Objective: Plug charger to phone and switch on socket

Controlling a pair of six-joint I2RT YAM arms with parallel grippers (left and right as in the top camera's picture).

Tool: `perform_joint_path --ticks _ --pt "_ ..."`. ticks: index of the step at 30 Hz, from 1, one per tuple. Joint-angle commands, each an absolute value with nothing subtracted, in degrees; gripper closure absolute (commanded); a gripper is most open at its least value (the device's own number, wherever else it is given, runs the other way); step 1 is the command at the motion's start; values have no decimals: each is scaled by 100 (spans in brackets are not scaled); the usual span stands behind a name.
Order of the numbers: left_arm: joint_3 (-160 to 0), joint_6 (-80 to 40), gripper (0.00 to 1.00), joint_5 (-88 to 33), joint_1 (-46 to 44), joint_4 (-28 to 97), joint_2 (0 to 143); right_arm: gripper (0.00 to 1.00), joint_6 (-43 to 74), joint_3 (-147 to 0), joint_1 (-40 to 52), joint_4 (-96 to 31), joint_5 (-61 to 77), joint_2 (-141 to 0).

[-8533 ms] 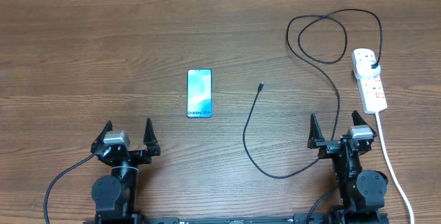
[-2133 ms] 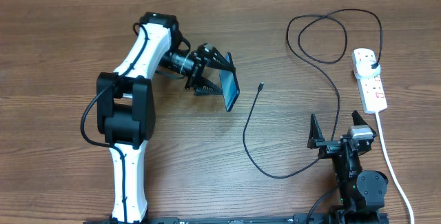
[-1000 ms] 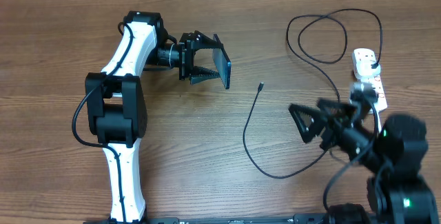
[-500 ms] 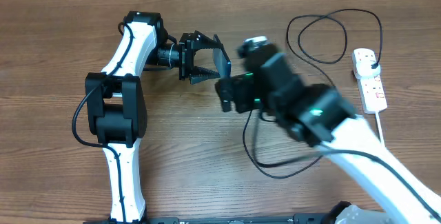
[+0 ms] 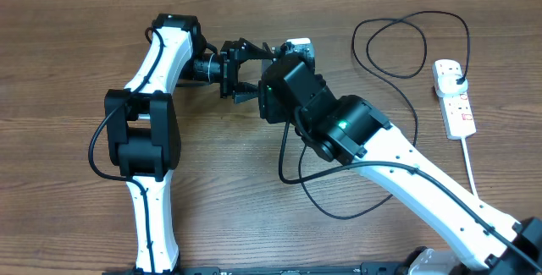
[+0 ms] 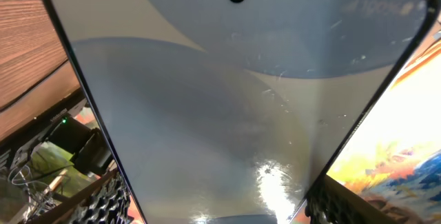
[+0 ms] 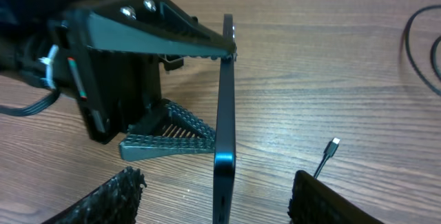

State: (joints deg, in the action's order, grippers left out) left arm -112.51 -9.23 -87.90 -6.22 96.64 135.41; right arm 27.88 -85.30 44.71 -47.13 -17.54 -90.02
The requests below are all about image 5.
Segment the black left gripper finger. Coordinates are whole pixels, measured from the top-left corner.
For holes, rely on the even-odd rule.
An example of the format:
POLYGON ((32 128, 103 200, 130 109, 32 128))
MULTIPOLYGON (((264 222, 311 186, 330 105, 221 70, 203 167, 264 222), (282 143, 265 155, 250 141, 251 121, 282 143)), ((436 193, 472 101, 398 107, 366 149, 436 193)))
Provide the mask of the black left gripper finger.
POLYGON ((276 55, 266 47, 266 44, 265 48, 262 49, 246 40, 241 42, 241 49, 237 53, 237 60, 239 62, 247 60, 273 60, 275 58, 276 55))
POLYGON ((239 82, 233 92, 234 104, 241 104, 247 102, 253 98, 257 98, 259 95, 258 85, 239 82))

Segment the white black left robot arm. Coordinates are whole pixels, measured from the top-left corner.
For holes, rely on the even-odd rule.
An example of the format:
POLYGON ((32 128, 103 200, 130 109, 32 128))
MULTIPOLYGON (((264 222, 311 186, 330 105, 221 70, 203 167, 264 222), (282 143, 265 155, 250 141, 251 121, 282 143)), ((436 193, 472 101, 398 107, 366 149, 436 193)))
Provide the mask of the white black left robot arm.
POLYGON ((146 37, 150 47, 136 75, 124 89, 105 96, 103 127, 111 163, 119 169, 134 207, 137 257, 132 273, 178 274, 171 183, 181 139, 174 90, 182 80, 217 83, 222 97, 243 102, 254 89, 238 80, 241 64, 273 54, 243 38, 217 49, 191 15, 159 14, 146 37))

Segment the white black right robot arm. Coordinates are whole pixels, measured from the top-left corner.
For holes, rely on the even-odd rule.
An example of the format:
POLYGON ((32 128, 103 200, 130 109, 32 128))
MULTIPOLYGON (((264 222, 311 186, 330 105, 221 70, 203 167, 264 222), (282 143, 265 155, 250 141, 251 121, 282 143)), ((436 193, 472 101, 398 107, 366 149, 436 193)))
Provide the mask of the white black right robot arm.
POLYGON ((272 59, 260 81, 261 115, 294 127, 304 144, 339 166, 310 179, 355 170, 426 222, 472 274, 536 274, 541 221, 519 222, 476 198, 419 152, 376 107, 334 97, 300 53, 272 59))

